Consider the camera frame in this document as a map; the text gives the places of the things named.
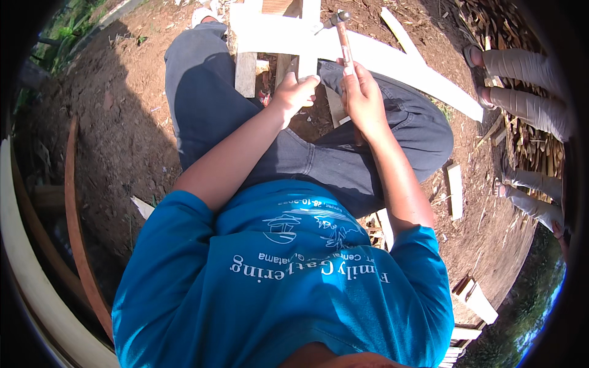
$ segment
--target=left hand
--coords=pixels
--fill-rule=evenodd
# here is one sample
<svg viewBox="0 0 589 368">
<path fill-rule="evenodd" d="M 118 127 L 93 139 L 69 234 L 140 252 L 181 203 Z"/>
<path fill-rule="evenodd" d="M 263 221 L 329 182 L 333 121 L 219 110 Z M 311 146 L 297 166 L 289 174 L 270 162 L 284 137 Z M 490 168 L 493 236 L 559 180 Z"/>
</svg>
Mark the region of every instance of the left hand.
<svg viewBox="0 0 589 368">
<path fill-rule="evenodd" d="M 301 107 L 313 106 L 315 101 L 315 87 L 319 85 L 318 75 L 310 75 L 297 82 L 295 74 L 288 72 L 280 85 L 276 88 L 272 101 L 267 108 L 277 109 L 284 114 L 285 124 L 288 126 L 290 119 L 299 112 Z"/>
</svg>

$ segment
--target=brown soil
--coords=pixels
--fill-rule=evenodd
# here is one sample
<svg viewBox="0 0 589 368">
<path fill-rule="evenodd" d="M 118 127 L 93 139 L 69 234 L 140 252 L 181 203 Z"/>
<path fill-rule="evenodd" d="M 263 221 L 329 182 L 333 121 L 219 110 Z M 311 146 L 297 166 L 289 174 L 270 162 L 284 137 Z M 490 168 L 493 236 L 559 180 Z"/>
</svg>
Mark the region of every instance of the brown soil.
<svg viewBox="0 0 589 368">
<path fill-rule="evenodd" d="M 400 48 L 380 20 L 384 5 L 410 34 L 426 63 L 471 96 L 475 96 L 472 75 L 462 57 L 468 41 L 456 29 L 451 16 L 442 18 L 451 3 L 438 0 L 323 0 L 322 9 L 345 8 L 353 12 L 349 29 Z M 55 163 L 53 184 L 61 184 L 65 144 L 72 114 L 80 117 L 77 179 L 84 203 L 85 223 L 108 251 L 123 262 L 131 255 L 137 234 L 144 224 L 129 197 L 136 195 L 151 203 L 161 200 L 180 174 L 170 111 L 164 95 L 163 55 L 172 40 L 190 25 L 194 4 L 175 6 L 150 1 L 103 30 L 56 83 L 47 86 L 30 122 L 42 137 Z M 138 37 L 147 39 L 138 44 Z M 314 141 L 333 129 L 323 87 L 317 89 L 316 105 L 303 109 L 291 127 L 304 139 Z M 460 163 L 464 191 L 464 216 L 449 219 L 449 195 L 445 170 L 438 170 L 422 187 L 431 199 L 436 215 L 435 230 L 440 254 L 448 267 L 453 288 L 467 273 L 497 308 L 527 255 L 533 237 L 532 221 L 522 216 L 503 198 L 491 193 L 499 176 L 498 158 L 504 145 L 478 150 L 474 147 L 491 123 L 481 124 L 454 111 L 450 120 L 455 149 L 444 166 Z M 474 325 L 480 319 L 455 303 L 458 324 Z"/>
</svg>

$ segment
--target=teal t-shirt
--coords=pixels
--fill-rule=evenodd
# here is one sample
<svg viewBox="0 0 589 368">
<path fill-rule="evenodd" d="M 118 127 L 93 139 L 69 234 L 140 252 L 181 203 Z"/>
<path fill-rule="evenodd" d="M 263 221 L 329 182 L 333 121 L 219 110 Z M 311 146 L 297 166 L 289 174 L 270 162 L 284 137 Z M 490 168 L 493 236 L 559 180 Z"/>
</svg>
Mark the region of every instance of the teal t-shirt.
<svg viewBox="0 0 589 368">
<path fill-rule="evenodd" d="M 454 327 L 431 228 L 389 253 L 324 188 L 259 184 L 215 216 L 175 191 L 141 230 L 112 308 L 125 367 L 275 367 L 309 342 L 436 367 Z"/>
</svg>

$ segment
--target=wooden handle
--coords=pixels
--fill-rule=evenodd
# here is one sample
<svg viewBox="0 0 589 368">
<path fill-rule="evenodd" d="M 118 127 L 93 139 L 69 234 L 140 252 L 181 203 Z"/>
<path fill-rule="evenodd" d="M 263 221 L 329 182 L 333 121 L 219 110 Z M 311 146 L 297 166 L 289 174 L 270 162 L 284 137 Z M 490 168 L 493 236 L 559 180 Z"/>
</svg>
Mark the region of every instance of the wooden handle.
<svg viewBox="0 0 589 368">
<path fill-rule="evenodd" d="M 337 35 L 339 36 L 339 43 L 342 46 L 343 66 L 354 67 L 354 60 L 352 59 L 352 49 L 350 48 L 350 41 L 348 40 L 348 33 L 346 32 L 346 24 L 344 22 L 337 22 Z M 362 133 L 354 125 L 354 142 L 356 146 L 363 146 L 366 141 L 362 138 Z"/>
</svg>

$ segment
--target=forearm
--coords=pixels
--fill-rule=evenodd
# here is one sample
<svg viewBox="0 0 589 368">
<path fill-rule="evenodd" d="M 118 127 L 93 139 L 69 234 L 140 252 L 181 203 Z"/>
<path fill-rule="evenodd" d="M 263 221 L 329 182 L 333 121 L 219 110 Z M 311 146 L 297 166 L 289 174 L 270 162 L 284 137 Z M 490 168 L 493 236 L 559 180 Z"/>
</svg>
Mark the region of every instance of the forearm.
<svg viewBox="0 0 589 368">
<path fill-rule="evenodd" d="M 369 141 L 395 235 L 421 225 L 434 227 L 434 214 L 403 149 L 390 130 Z"/>
<path fill-rule="evenodd" d="M 218 211 L 268 150 L 284 120 L 279 109 L 260 111 L 183 172 L 173 189 L 188 191 Z"/>
</svg>

